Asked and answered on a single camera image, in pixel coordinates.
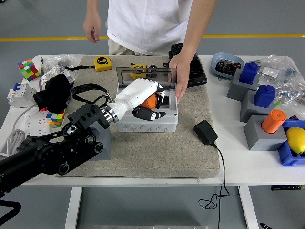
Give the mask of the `person's right hand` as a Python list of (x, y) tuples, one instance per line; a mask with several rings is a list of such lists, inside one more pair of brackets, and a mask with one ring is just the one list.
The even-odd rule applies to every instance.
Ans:
[(99, 15), (87, 15), (83, 24), (86, 37), (92, 43), (100, 40), (101, 19)]

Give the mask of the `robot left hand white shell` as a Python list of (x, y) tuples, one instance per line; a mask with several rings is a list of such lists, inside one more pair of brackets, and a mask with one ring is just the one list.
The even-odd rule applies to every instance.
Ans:
[(153, 121), (166, 116), (165, 112), (155, 112), (141, 104), (151, 95), (158, 93), (161, 102), (165, 97), (164, 88), (153, 80), (138, 78), (117, 94), (115, 102), (109, 104), (114, 111), (116, 121), (120, 121), (127, 111), (132, 111), (134, 117)]

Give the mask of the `person's left hand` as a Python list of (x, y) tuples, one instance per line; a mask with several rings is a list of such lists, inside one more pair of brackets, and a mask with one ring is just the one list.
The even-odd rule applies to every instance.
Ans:
[(181, 52), (178, 55), (175, 55), (169, 62), (169, 67), (177, 70), (175, 92), (177, 103), (181, 101), (187, 90), (191, 60), (192, 58), (189, 58), (186, 54)]

